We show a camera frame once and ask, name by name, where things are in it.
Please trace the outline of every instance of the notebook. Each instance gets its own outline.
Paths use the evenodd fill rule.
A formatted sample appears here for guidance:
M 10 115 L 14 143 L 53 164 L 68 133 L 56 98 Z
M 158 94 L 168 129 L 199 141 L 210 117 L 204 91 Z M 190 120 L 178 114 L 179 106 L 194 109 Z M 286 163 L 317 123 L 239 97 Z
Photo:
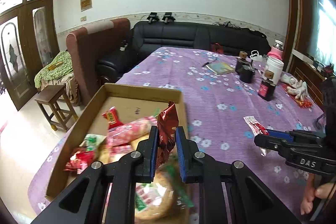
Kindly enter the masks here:
M 223 75 L 235 71 L 235 68 L 231 68 L 228 64 L 224 62 L 211 63 L 206 65 L 206 67 L 217 75 Z

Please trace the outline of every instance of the silver bolt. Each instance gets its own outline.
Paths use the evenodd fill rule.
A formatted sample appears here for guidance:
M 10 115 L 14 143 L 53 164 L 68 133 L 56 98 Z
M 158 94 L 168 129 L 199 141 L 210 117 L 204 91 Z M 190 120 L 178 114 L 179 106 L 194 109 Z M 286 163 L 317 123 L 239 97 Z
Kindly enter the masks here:
M 136 159 L 136 158 L 139 158 L 141 156 L 141 153 L 139 151 L 133 151 L 131 153 L 131 157 Z
M 195 153 L 195 157 L 198 158 L 198 159 L 202 159 L 202 158 L 205 157 L 205 154 L 203 152 L 197 151 Z
M 101 167 L 101 163 L 99 161 L 95 161 L 94 163 L 91 164 L 91 167 L 93 169 L 99 169 Z
M 236 168 L 240 169 L 244 167 L 244 164 L 241 161 L 235 161 L 235 163 L 233 164 Z

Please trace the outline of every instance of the brown upholstered armrest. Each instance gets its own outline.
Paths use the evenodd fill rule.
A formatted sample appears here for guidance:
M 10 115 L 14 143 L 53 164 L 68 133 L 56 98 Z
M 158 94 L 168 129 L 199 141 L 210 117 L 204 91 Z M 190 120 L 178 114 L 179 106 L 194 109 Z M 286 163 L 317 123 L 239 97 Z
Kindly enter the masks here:
M 127 39 L 129 30 L 129 20 L 120 18 L 90 23 L 68 35 L 67 48 L 84 105 L 99 89 L 96 60 L 120 47 L 122 40 Z

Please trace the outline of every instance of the purple tablecloth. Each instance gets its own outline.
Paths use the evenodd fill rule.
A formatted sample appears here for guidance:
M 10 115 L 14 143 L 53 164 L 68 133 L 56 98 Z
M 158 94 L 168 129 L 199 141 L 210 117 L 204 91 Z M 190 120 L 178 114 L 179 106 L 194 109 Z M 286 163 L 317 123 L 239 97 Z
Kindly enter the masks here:
M 281 86 L 276 87 L 272 101 L 261 99 L 257 94 L 261 82 L 258 73 L 254 83 L 247 85 L 235 72 L 218 76 L 202 68 L 204 63 L 216 57 L 232 67 L 236 63 L 236 58 L 231 56 L 163 47 L 125 74 L 118 83 L 181 90 L 186 103 L 189 136 L 199 149 L 216 160 L 243 161 L 299 217 L 308 174 L 286 166 L 285 160 L 274 151 L 266 157 L 261 156 L 243 117 L 254 116 L 269 129 L 309 130 L 322 111 L 315 104 L 311 108 L 300 108 Z M 48 205 L 44 193 L 64 139 L 51 152 L 29 186 L 29 200 L 36 213 Z M 197 206 L 190 220 L 196 219 Z

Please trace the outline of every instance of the green patterned cloth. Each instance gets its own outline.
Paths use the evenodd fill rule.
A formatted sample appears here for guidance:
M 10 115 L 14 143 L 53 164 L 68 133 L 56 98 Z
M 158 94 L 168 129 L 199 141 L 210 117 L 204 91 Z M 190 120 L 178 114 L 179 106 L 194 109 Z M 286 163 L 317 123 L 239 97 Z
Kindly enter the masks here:
M 63 64 L 55 68 L 54 70 L 48 70 L 48 67 L 50 65 L 53 65 L 59 61 L 62 61 Z M 70 53 L 67 51 L 61 51 L 58 55 L 56 55 L 54 60 L 49 65 L 45 66 L 42 70 L 39 71 L 38 74 L 36 74 L 34 78 L 35 87 L 41 87 L 41 79 L 44 79 L 46 81 L 59 79 L 72 71 L 73 70 Z

